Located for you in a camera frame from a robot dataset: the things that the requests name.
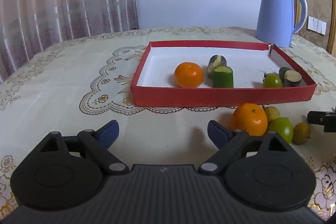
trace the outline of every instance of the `white tray bottom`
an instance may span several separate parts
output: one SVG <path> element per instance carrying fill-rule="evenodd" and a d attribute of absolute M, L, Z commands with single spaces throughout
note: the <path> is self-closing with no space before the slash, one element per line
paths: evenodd
<path fill-rule="evenodd" d="M 140 74 L 138 86 L 177 87 L 176 67 L 183 62 L 198 64 L 204 71 L 199 88 L 212 88 L 206 69 L 213 55 L 222 55 L 232 68 L 235 88 L 262 88 L 264 73 L 278 73 L 282 66 L 291 68 L 276 52 L 215 47 L 152 47 Z"/>

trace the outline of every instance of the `wall switch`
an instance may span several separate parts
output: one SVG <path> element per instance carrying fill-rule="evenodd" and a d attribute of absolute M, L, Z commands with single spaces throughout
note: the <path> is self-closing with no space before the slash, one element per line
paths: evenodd
<path fill-rule="evenodd" d="M 308 29 L 312 30 L 314 32 L 317 32 L 317 25 L 319 23 L 319 20 L 314 17 L 308 17 Z"/>
<path fill-rule="evenodd" d="M 320 34 L 325 35 L 326 34 L 326 30 L 327 30 L 327 23 L 324 21 L 320 21 L 319 20 L 319 26 L 321 25 L 321 32 Z"/>
<path fill-rule="evenodd" d="M 313 26 L 312 26 L 312 30 L 313 30 L 314 32 L 317 32 L 317 25 L 318 25 L 318 23 L 319 23 L 319 20 L 318 20 L 317 18 L 314 18 L 314 17 L 313 17 Z"/>
<path fill-rule="evenodd" d="M 313 17 L 308 17 L 308 27 L 307 29 L 313 31 Z"/>
<path fill-rule="evenodd" d="M 318 23 L 317 23 L 317 30 L 316 30 L 316 32 L 318 32 L 318 33 L 322 33 L 322 25 L 323 25 L 323 21 L 318 21 Z"/>

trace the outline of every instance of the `eggplant piece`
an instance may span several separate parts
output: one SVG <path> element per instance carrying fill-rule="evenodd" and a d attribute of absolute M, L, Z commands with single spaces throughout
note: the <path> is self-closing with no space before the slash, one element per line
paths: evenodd
<path fill-rule="evenodd" d="M 283 79 L 285 88 L 299 86 L 302 80 L 302 75 L 295 70 L 287 70 Z"/>
<path fill-rule="evenodd" d="M 287 68 L 287 67 L 281 67 L 280 70 L 279 70 L 279 76 L 280 76 L 280 79 L 281 79 L 282 83 L 283 83 L 284 80 L 285 80 L 285 73 L 286 73 L 288 70 L 291 70 L 291 69 L 290 69 L 290 68 Z"/>
<path fill-rule="evenodd" d="M 214 55 L 210 58 L 207 74 L 212 79 L 213 70 L 219 66 L 226 66 L 226 59 L 222 55 Z"/>

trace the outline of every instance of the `cucumber piece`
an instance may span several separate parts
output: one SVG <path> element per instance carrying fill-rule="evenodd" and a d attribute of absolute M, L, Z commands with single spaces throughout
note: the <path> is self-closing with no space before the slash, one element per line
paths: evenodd
<path fill-rule="evenodd" d="M 214 55 L 210 58 L 207 68 L 207 74 L 211 79 L 213 70 L 219 66 L 226 66 L 226 59 L 222 55 Z"/>
<path fill-rule="evenodd" d="M 233 88 L 233 70 L 228 66 L 219 66 L 213 70 L 214 88 Z"/>
<path fill-rule="evenodd" d="M 295 70 L 287 70 L 284 75 L 285 88 L 299 86 L 302 80 L 302 75 Z"/>

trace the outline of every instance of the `kettle handle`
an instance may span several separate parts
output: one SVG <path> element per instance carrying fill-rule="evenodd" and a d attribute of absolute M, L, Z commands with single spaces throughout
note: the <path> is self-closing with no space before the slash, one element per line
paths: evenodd
<path fill-rule="evenodd" d="M 302 10 L 301 10 L 301 19 L 300 22 L 294 27 L 293 34 L 296 34 L 303 25 L 305 24 L 308 16 L 308 5 L 307 5 L 307 0 L 299 0 Z"/>

